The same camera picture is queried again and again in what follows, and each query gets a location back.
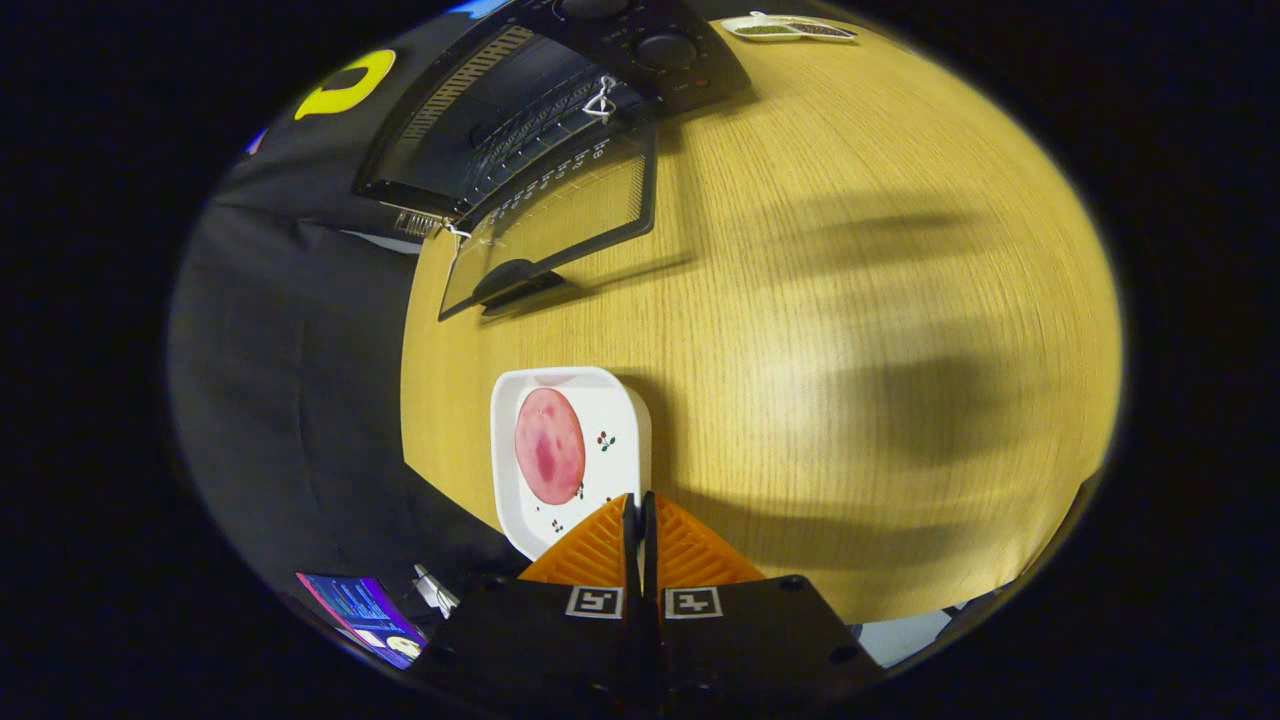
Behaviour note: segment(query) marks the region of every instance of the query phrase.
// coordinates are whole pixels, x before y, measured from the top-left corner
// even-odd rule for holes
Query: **control panel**
[[[518,0],[494,15],[580,53],[667,111],[750,85],[719,35],[680,0]]]

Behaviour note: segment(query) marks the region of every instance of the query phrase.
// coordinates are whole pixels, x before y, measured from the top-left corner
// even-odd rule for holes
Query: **square plate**
[[[516,460],[516,419],[525,398],[538,388],[552,388],[568,401],[584,436],[582,484],[561,505],[539,500]],[[498,521],[511,544],[538,560],[566,530],[609,500],[630,492],[639,509],[649,489],[650,429],[644,401],[608,370],[503,373],[489,402],[489,451]]]

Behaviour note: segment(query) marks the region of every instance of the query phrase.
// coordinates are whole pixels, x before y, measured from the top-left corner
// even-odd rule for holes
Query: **white object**
[[[573,407],[586,451],[581,493],[562,505],[539,500],[516,461],[520,407],[529,393],[544,387],[563,395]],[[644,400],[608,370],[540,368],[503,373],[489,402],[489,452],[498,521],[511,544],[538,560],[573,525],[620,495],[630,492],[639,509],[649,491],[650,430]]]
[[[422,596],[422,600],[425,600],[429,606],[440,609],[440,614],[444,615],[445,620],[448,620],[449,612],[458,606],[458,598],[449,591],[444,589],[440,580],[433,578],[426,571],[426,568],[413,565],[413,570],[417,571],[417,580],[413,580],[413,587],[417,588],[419,594]]]
[[[790,23],[806,23],[806,24],[819,26],[819,27],[824,27],[824,28],[840,31],[844,35],[820,35],[820,33],[815,33],[815,32],[805,32],[805,31],[803,31],[800,28],[791,27]],[[790,29],[791,32],[785,32],[785,33],[783,32],[771,32],[771,33],[763,33],[763,35],[751,35],[751,33],[739,32],[739,31],[741,31],[742,28],[746,28],[746,27],[759,27],[759,26],[783,27],[783,28]],[[800,17],[792,17],[792,15],[767,15],[767,14],[760,13],[758,10],[751,10],[751,14],[749,17],[730,18],[727,20],[721,20],[721,27],[723,27],[728,32],[736,35],[737,37],[741,37],[744,40],[751,40],[751,41],[755,41],[755,42],[782,42],[782,41],[787,41],[787,40],[801,40],[801,38],[806,38],[806,37],[809,40],[819,40],[822,42],[852,42],[856,38],[856,33],[850,32],[850,31],[844,29],[844,28],[838,28],[836,26],[832,26],[831,23],[826,23],[826,22],[819,20],[819,19],[800,18]]]
[[[600,77],[600,91],[591,96],[582,106],[582,111],[593,118],[599,118],[602,124],[609,124],[609,117],[617,110],[617,105],[609,100],[609,91],[617,87],[618,81],[613,76]]]
[[[804,33],[800,31],[791,29],[780,22],[774,22],[772,18],[764,14],[751,13],[755,17],[749,18],[730,18],[727,20],[721,20],[721,27],[730,31],[731,33],[741,37],[742,40],[751,40],[754,42],[785,42],[788,40],[800,40]],[[764,35],[750,35],[744,32],[737,32],[744,27],[759,27],[759,26],[773,26],[782,27],[790,32],[771,32]]]

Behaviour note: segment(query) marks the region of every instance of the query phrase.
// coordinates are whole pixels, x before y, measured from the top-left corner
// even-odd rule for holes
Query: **white wire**
[[[600,77],[600,91],[591,96],[582,106],[582,111],[593,118],[600,118],[600,123],[609,124],[609,117],[613,111],[618,109],[612,100],[608,99],[608,92],[617,87],[618,81],[609,76]]]

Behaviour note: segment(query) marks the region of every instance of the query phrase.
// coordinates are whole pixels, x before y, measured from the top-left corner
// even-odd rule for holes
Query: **yellow logo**
[[[311,95],[307,96],[306,100],[302,101],[302,105],[298,106],[298,111],[294,113],[293,119],[301,120],[307,115],[332,115],[334,113],[346,113],[356,105],[360,105],[360,102],[365,97],[369,97],[374,88],[378,87],[378,83],[383,82],[383,78],[390,72],[392,63],[394,61],[394,50],[376,50],[365,55],[339,70],[344,72],[364,68],[365,77],[360,78],[360,82],[342,90],[325,90],[323,86],[317,87]]]

